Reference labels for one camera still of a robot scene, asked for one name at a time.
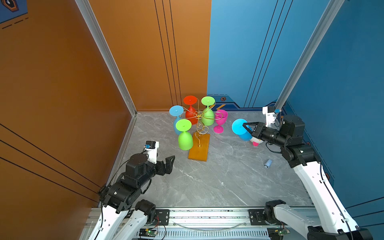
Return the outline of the pink wine glass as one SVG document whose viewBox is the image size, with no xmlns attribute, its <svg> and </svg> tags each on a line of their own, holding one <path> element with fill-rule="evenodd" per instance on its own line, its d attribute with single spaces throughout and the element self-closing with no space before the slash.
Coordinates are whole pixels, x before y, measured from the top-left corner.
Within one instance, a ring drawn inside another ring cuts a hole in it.
<svg viewBox="0 0 384 240">
<path fill-rule="evenodd" d="M 227 121 L 228 112 L 220 109 L 216 111 L 215 115 L 217 126 L 214 127 L 214 132 L 221 134 L 224 131 L 223 124 Z"/>
</svg>

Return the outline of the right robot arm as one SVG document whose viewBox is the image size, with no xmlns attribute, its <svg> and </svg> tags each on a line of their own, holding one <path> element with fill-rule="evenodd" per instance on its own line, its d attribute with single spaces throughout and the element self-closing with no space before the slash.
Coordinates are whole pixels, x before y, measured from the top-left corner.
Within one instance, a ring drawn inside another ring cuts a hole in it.
<svg viewBox="0 0 384 240">
<path fill-rule="evenodd" d="M 280 154 L 302 181 L 319 221 L 302 215 L 282 200 L 265 205 L 264 220 L 270 225 L 287 224 L 307 240 L 371 240 L 368 229 L 359 227 L 328 181 L 320 157 L 303 141 L 305 123 L 298 116 L 283 117 L 280 129 L 262 122 L 242 122 L 240 130 L 258 140 L 280 147 Z"/>
</svg>

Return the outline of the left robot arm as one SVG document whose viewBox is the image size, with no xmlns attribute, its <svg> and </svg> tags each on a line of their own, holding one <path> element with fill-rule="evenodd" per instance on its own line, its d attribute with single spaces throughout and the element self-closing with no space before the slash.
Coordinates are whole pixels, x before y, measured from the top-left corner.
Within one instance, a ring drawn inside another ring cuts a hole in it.
<svg viewBox="0 0 384 240">
<path fill-rule="evenodd" d="M 136 203 L 128 221 L 118 230 L 123 219 L 128 215 L 135 201 L 146 190 L 145 184 L 150 184 L 156 175 L 170 174 L 176 157 L 152 163 L 146 153 L 134 154 L 126 164 L 123 172 L 114 184 L 104 186 L 99 191 L 102 204 L 101 214 L 89 236 L 90 240 L 132 240 L 145 225 L 155 220 L 156 205 L 141 200 Z"/>
</svg>

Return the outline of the front green wine glass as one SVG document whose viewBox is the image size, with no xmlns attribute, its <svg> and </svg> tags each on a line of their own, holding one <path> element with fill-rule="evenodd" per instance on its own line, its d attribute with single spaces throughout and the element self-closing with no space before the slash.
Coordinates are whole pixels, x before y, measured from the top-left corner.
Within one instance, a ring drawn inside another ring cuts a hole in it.
<svg viewBox="0 0 384 240">
<path fill-rule="evenodd" d="M 181 119 L 176 123 L 176 128 L 181 133 L 178 137 L 179 148 L 183 151 L 188 151 L 193 147 L 193 137 L 189 133 L 192 123 L 187 119 Z"/>
</svg>

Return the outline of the green wine glass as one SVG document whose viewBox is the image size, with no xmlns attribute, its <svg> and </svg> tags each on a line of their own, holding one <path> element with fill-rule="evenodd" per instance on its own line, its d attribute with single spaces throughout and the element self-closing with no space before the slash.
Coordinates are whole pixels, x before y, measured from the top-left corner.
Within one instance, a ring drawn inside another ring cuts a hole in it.
<svg viewBox="0 0 384 240">
<path fill-rule="evenodd" d="M 193 147 L 193 137 L 189 133 L 192 123 L 187 119 L 181 119 L 176 123 L 176 128 L 181 133 L 178 137 L 179 148 L 183 151 L 188 151 Z"/>
<path fill-rule="evenodd" d="M 206 106 L 206 108 L 202 112 L 201 122 L 205 126 L 211 126 L 215 122 L 215 114 L 214 114 L 212 108 L 215 105 L 216 101 L 213 97 L 205 96 L 202 98 L 201 103 L 204 106 Z"/>
</svg>

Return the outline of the wooden rack base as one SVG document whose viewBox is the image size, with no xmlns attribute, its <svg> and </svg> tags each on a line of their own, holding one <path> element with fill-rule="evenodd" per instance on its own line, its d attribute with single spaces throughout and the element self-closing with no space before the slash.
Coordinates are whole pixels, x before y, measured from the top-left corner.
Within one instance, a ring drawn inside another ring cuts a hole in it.
<svg viewBox="0 0 384 240">
<path fill-rule="evenodd" d="M 198 132 L 193 134 L 193 147 L 189 150 L 188 159 L 206 162 L 210 145 L 210 134 L 201 135 Z"/>
</svg>

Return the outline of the back green wine glass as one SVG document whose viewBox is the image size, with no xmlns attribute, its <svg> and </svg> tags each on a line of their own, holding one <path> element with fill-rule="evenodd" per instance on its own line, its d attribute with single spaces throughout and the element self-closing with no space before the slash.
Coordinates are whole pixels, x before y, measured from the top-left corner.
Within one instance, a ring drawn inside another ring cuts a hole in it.
<svg viewBox="0 0 384 240">
<path fill-rule="evenodd" d="M 216 101 L 213 97 L 205 96 L 202 98 L 201 103 L 204 106 L 206 106 L 206 108 L 202 112 L 201 122 L 205 126 L 211 126 L 215 122 L 215 114 L 214 114 L 212 108 L 215 105 Z"/>
</svg>

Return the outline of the light blue wine glass left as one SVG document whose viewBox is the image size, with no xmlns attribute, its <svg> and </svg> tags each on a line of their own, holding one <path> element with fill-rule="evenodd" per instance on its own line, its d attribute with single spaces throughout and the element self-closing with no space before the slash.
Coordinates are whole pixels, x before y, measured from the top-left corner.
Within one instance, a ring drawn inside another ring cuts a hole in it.
<svg viewBox="0 0 384 240">
<path fill-rule="evenodd" d="M 169 113 L 171 116 L 173 117 L 176 117 L 176 119 L 174 120 L 174 123 L 173 123 L 173 127 L 174 127 L 174 131 L 177 135 L 180 135 L 181 131 L 179 131 L 177 128 L 176 128 L 176 124 L 179 120 L 181 120 L 181 115 L 183 114 L 184 112 L 184 108 L 182 106 L 179 106 L 179 105 L 176 105 L 176 106 L 172 106 L 169 110 Z"/>
</svg>

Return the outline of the red wine glass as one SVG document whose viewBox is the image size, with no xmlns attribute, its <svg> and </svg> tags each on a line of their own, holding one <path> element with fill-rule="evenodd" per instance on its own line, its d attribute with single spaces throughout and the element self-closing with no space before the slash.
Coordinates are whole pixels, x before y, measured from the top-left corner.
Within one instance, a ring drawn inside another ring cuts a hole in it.
<svg viewBox="0 0 384 240">
<path fill-rule="evenodd" d="M 195 112 L 197 110 L 193 105 L 197 103 L 198 99 L 195 96 L 186 96 L 183 101 L 184 104 L 189 105 L 186 110 L 185 118 L 189 120 L 192 125 L 195 125 L 198 122 L 198 119 L 195 117 Z"/>
</svg>

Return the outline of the white pink plush toy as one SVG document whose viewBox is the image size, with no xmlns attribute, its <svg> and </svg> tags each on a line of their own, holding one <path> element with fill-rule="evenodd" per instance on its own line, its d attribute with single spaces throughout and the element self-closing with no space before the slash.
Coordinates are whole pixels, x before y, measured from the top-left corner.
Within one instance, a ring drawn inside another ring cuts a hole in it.
<svg viewBox="0 0 384 240">
<path fill-rule="evenodd" d="M 257 147 L 257 146 L 261 145 L 264 141 L 260 140 L 260 139 L 257 139 L 255 137 L 252 137 L 250 139 L 250 142 L 252 142 L 253 146 Z"/>
</svg>

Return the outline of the small blue grey clip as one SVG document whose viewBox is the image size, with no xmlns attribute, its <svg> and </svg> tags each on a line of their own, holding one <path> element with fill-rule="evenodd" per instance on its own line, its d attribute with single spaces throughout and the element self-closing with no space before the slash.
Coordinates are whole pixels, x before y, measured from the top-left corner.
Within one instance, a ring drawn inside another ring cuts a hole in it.
<svg viewBox="0 0 384 240">
<path fill-rule="evenodd" d="M 267 160 L 266 162 L 265 162 L 265 164 L 264 164 L 264 167 L 266 168 L 266 169 L 268 169 L 270 166 L 271 166 L 271 164 L 272 164 L 272 160 Z"/>
</svg>

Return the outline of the left circuit board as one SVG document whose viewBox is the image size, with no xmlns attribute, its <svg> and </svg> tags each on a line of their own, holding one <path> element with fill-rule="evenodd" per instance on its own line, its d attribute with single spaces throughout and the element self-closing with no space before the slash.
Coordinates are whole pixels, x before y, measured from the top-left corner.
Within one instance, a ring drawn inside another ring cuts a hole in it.
<svg viewBox="0 0 384 240">
<path fill-rule="evenodd" d="M 157 229 L 140 229 L 138 233 L 139 239 L 149 239 L 149 238 L 155 238 L 159 234 L 159 231 Z"/>
</svg>

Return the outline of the circuit board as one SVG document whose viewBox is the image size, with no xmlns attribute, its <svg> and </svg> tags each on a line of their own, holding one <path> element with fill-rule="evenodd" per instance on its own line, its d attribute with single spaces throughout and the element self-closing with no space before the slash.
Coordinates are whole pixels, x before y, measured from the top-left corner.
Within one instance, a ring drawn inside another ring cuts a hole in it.
<svg viewBox="0 0 384 240">
<path fill-rule="evenodd" d="M 159 231 L 157 229 L 140 229 L 138 233 L 139 239 L 149 239 L 149 238 L 155 238 L 159 234 Z"/>
<path fill-rule="evenodd" d="M 290 230 L 286 228 L 283 228 L 283 229 L 268 228 L 267 231 L 271 240 L 283 240 L 285 235 L 289 235 L 291 233 Z"/>
</svg>

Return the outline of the right circuit board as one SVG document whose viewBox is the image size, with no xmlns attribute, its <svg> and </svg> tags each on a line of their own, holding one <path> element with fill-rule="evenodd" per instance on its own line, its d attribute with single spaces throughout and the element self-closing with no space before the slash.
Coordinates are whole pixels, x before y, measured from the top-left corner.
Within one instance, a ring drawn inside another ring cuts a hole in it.
<svg viewBox="0 0 384 240">
<path fill-rule="evenodd" d="M 285 235 L 289 235 L 291 233 L 290 230 L 286 228 L 283 228 L 283 229 L 268 228 L 267 231 L 271 240 L 283 240 Z"/>
</svg>

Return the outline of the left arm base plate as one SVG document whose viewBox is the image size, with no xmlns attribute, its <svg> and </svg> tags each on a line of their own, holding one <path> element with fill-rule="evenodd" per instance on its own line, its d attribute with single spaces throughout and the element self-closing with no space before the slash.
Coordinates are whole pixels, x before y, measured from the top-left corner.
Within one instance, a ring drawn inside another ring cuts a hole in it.
<svg viewBox="0 0 384 240">
<path fill-rule="evenodd" d="M 134 211 L 134 209 L 129 210 L 125 219 L 129 219 L 131 217 L 131 215 L 133 214 L 133 211 Z M 156 209 L 156 217 L 159 217 L 160 224 L 168 226 L 169 225 L 169 219 L 170 219 L 170 209 Z"/>
</svg>

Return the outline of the aluminium front rail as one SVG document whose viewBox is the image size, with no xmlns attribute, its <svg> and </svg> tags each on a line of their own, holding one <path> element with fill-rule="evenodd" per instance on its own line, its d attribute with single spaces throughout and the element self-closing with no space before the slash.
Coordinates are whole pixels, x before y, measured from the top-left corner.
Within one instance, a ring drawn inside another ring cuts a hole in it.
<svg viewBox="0 0 384 240">
<path fill-rule="evenodd" d="M 155 238 L 139 239 L 138 233 L 134 240 L 270 240 L 268 228 L 289 229 L 288 240 L 303 240 L 300 234 L 304 224 L 320 226 L 320 218 L 313 207 L 293 207 L 291 212 L 300 220 L 295 224 L 284 220 L 285 225 L 252 226 L 249 208 L 169 208 L 169 225 L 160 224 L 159 217 L 142 229 L 157 229 Z"/>
</svg>

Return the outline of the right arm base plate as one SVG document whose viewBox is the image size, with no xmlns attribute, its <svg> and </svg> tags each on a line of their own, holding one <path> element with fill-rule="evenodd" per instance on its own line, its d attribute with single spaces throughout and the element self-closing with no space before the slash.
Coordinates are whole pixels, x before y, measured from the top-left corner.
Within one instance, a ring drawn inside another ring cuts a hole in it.
<svg viewBox="0 0 384 240">
<path fill-rule="evenodd" d="M 286 223 L 279 221 L 275 214 L 269 210 L 264 209 L 250 209 L 248 210 L 249 218 L 252 226 L 262 225 L 285 225 Z"/>
</svg>

